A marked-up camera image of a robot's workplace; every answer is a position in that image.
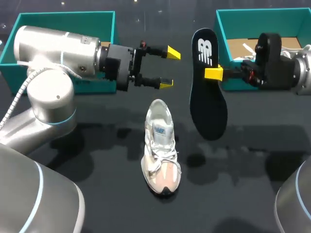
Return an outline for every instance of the black tabletop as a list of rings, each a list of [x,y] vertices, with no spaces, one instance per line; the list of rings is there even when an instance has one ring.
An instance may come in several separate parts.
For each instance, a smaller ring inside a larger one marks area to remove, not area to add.
[[[224,93],[228,128],[204,141],[189,111],[191,38],[213,27],[218,8],[309,7],[305,0],[0,0],[0,34],[19,12],[115,10],[122,45],[169,44],[181,61],[146,57],[142,73],[174,79],[161,91],[77,96],[78,127],[29,155],[74,181],[86,201],[83,233],[277,233],[275,195],[311,151],[309,96],[290,92]],[[1,78],[0,113],[12,97]],[[173,116],[182,168],[178,192],[153,196],[142,175],[144,121],[150,103],[164,100]],[[22,98],[16,114],[30,107]]]

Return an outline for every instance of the shoe logo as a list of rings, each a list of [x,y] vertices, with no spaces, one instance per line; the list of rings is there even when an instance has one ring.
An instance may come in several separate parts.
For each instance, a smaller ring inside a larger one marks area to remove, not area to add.
[[[198,40],[198,50],[201,54],[199,54],[199,61],[207,63],[208,65],[212,65],[212,44],[209,40],[204,41],[203,39]]]
[[[159,128],[159,127],[155,127],[155,132],[156,133],[160,133],[160,134],[165,134],[165,129]]]

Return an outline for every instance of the black insole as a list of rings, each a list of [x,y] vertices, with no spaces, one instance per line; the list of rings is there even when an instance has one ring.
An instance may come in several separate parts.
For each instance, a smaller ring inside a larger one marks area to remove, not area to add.
[[[190,95],[192,121],[205,140],[217,140],[225,132],[228,111],[218,81],[204,78],[205,68],[218,67],[218,41],[213,30],[203,28],[194,33],[192,59],[193,80]]]

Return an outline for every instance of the yellow gripper fingertip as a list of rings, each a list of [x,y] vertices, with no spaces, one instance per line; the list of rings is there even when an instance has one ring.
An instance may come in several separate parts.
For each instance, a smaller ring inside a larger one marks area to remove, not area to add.
[[[172,87],[172,86],[174,86],[174,80],[172,80],[171,82],[161,83],[160,84],[160,89],[167,88],[167,87]]]
[[[180,55],[179,52],[177,52],[172,47],[167,46],[167,57],[166,58],[180,60],[181,59],[181,55]]]
[[[218,65],[218,68],[205,68],[205,79],[223,80],[224,69]]]

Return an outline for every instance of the teal box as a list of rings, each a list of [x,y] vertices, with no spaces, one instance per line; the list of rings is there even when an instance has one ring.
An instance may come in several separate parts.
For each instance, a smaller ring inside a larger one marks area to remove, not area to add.
[[[219,62],[225,67],[239,67],[241,64],[233,61],[228,39],[258,38],[261,33],[278,33],[281,37],[296,37],[303,48],[311,44],[310,29],[310,8],[217,10],[214,31],[219,43]],[[239,79],[223,82],[222,88],[225,91],[257,90]]]
[[[0,57],[0,71],[13,94],[18,92],[22,83],[27,78],[27,68],[17,65],[13,52],[16,32],[24,25],[98,37],[101,41],[112,44],[119,43],[114,11],[21,13],[17,17]],[[76,94],[110,94],[116,92],[116,82],[90,82],[81,81],[76,78],[72,78],[72,80]]]

